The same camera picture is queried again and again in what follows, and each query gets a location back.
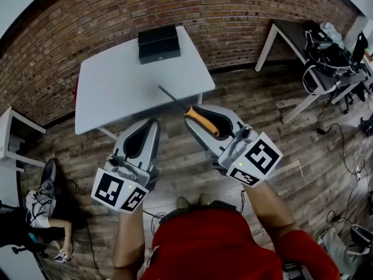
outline black box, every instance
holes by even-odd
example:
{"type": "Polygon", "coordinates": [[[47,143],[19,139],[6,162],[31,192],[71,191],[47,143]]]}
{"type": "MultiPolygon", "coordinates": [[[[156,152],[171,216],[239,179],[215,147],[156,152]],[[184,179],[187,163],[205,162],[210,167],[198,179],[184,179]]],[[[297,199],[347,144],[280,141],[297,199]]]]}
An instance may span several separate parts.
{"type": "Polygon", "coordinates": [[[180,45],[175,25],[139,32],[141,64],[180,57],[180,45]]]}

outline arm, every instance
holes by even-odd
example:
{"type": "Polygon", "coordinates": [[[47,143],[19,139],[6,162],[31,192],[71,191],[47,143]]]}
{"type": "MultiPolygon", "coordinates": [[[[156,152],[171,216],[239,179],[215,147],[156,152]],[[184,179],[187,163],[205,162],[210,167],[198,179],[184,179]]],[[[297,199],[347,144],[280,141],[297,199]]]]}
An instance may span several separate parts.
{"type": "Polygon", "coordinates": [[[72,225],[70,221],[60,220],[60,219],[51,219],[48,218],[49,225],[51,227],[65,228],[65,241],[64,246],[62,247],[67,253],[68,256],[71,256],[70,244],[71,244],[71,233],[72,225]]]}
{"type": "Polygon", "coordinates": [[[286,233],[299,229],[288,206],[267,181],[255,188],[244,185],[244,189],[272,242],[275,243],[286,233]]]}
{"type": "Polygon", "coordinates": [[[114,244],[112,264],[113,280],[136,279],[136,274],[144,262],[145,236],[142,204],[132,213],[121,213],[117,239],[114,244]]]}

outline orange handle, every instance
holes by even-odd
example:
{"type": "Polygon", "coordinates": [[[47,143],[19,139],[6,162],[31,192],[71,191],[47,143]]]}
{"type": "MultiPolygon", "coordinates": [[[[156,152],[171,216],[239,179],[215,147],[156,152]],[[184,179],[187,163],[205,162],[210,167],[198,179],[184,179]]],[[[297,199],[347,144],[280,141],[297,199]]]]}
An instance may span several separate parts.
{"type": "Polygon", "coordinates": [[[205,126],[205,128],[207,128],[215,136],[220,135],[217,127],[215,127],[215,125],[211,121],[204,118],[202,115],[199,115],[192,107],[189,109],[188,112],[185,113],[185,116],[189,116],[189,117],[194,118],[195,120],[199,121],[202,125],[205,126]]]}

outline table leg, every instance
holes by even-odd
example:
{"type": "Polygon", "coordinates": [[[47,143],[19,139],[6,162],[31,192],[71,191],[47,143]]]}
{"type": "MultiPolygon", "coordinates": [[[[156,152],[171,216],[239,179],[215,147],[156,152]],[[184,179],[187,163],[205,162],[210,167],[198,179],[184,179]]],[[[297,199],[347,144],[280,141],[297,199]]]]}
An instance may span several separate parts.
{"type": "Polygon", "coordinates": [[[369,88],[373,83],[373,76],[370,77],[367,81],[364,81],[364,85],[369,88]]]}
{"type": "Polygon", "coordinates": [[[12,116],[19,121],[23,122],[24,124],[27,124],[29,127],[32,127],[33,129],[45,134],[47,130],[45,128],[42,128],[41,126],[37,125],[36,123],[33,123],[31,120],[28,120],[27,118],[23,117],[22,115],[18,114],[17,112],[12,110],[12,116]]]}
{"type": "Polygon", "coordinates": [[[203,97],[203,93],[200,93],[200,94],[198,95],[198,101],[197,101],[197,104],[198,104],[198,105],[202,105],[202,97],[203,97]]]}
{"type": "Polygon", "coordinates": [[[110,138],[114,139],[115,141],[118,140],[118,137],[115,136],[112,132],[109,132],[107,129],[103,127],[99,127],[97,129],[103,132],[105,135],[108,135],[110,138]]]}
{"type": "Polygon", "coordinates": [[[33,159],[29,159],[25,156],[17,155],[14,152],[6,151],[5,156],[7,156],[11,159],[14,159],[14,160],[18,160],[18,161],[23,162],[23,163],[30,164],[30,165],[34,165],[34,166],[38,166],[38,167],[42,167],[42,168],[45,167],[45,163],[43,163],[43,162],[39,162],[39,161],[36,161],[36,160],[33,160],[33,159]]]}
{"type": "Polygon", "coordinates": [[[275,26],[275,24],[272,24],[266,43],[263,47],[261,55],[259,56],[258,62],[256,63],[256,66],[255,66],[255,70],[257,72],[259,72],[262,69],[263,63],[268,56],[269,50],[273,44],[273,41],[275,40],[276,35],[277,35],[277,27],[275,26]]]}
{"type": "Polygon", "coordinates": [[[353,83],[349,87],[347,87],[344,91],[342,91],[337,97],[332,100],[332,104],[336,104],[342,97],[348,94],[351,90],[353,90],[359,83],[353,83]]]}
{"type": "Polygon", "coordinates": [[[13,167],[13,165],[12,165],[12,167],[10,165],[7,166],[7,165],[5,165],[5,164],[3,164],[1,162],[0,162],[0,167],[4,167],[6,169],[11,169],[11,170],[14,170],[14,171],[24,172],[23,168],[13,167]]]}
{"type": "Polygon", "coordinates": [[[14,143],[24,143],[25,141],[24,141],[24,139],[22,139],[22,138],[19,138],[19,137],[17,137],[17,136],[14,136],[14,135],[12,135],[12,134],[9,134],[9,142],[11,143],[11,141],[13,141],[14,143]]]}
{"type": "Polygon", "coordinates": [[[286,115],[281,121],[283,124],[292,120],[297,114],[306,109],[313,101],[315,101],[319,96],[310,94],[307,96],[293,111],[286,115]]]}

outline plastic bag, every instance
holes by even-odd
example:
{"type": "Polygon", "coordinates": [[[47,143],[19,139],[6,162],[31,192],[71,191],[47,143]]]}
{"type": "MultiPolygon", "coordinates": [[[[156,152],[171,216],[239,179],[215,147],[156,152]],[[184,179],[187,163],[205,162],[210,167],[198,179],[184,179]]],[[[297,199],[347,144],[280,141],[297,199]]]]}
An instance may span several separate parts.
{"type": "Polygon", "coordinates": [[[333,24],[329,22],[321,23],[320,28],[329,36],[329,38],[334,43],[336,43],[341,49],[344,49],[342,35],[335,29],[333,24]]]}

